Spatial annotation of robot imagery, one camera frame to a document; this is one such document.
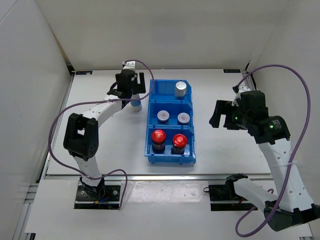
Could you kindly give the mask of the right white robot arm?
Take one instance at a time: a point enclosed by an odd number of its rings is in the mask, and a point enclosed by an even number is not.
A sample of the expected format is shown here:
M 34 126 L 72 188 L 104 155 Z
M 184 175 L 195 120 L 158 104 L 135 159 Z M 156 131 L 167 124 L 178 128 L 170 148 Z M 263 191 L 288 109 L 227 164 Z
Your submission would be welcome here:
M 267 161 L 278 193 L 270 193 L 247 175 L 238 173 L 226 178 L 226 197 L 248 200 L 263 212 L 268 225 L 276 232 L 319 219 L 320 207 L 308 194 L 293 163 L 288 126 L 281 116 L 269 115 L 265 94 L 249 90 L 238 93 L 233 101 L 217 100 L 209 124 L 218 128 L 222 115 L 225 116 L 224 128 L 246 130 L 254 138 Z

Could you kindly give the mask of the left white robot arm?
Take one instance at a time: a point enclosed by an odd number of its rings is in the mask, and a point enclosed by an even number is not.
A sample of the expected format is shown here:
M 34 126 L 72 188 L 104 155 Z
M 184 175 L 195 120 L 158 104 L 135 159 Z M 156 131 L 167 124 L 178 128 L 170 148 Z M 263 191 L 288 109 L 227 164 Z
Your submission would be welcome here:
M 68 117 L 63 147 L 75 159 L 82 172 L 80 182 L 93 200 L 105 197 L 104 178 L 99 171 L 96 152 L 99 148 L 99 128 L 113 114 L 121 111 L 139 94 L 146 92 L 144 73 L 123 69 L 115 75 L 115 82 L 102 103 L 96 104 L 84 113 L 72 113 Z

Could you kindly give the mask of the small white-lid jar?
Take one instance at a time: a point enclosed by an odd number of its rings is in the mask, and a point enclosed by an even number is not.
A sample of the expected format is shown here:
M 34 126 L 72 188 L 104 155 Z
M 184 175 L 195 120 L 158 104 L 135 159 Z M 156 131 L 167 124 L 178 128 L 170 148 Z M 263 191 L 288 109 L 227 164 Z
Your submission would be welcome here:
M 161 125 L 167 125 L 170 122 L 170 114 L 166 110 L 160 110 L 157 113 L 157 121 Z
M 177 122 L 179 125 L 188 125 L 190 122 L 190 115 L 186 112 L 181 112 L 177 116 Z

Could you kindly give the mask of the tall silver-capped bottle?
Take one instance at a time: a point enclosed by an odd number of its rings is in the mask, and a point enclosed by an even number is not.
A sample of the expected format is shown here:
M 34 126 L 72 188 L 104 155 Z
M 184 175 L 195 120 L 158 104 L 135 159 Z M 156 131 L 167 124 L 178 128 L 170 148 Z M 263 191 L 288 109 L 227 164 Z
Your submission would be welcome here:
M 132 95 L 130 105 L 131 109 L 135 112 L 139 112 L 142 109 L 142 103 L 139 94 Z
M 174 96 L 176 98 L 183 98 L 187 92 L 187 84 L 184 81 L 178 81 L 175 84 Z

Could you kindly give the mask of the red-lid sauce jar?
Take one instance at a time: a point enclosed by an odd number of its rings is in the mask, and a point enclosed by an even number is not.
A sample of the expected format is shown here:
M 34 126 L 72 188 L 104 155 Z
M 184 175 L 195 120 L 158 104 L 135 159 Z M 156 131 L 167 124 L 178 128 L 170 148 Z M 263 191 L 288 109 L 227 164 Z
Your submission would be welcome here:
M 151 134 L 152 148 L 161 152 L 165 149 L 166 133 L 161 129 L 156 129 Z
M 171 148 L 172 154 L 182 155 L 185 151 L 185 147 L 187 143 L 188 143 L 188 139 L 184 134 L 182 133 L 175 134 L 172 138 L 172 148 Z

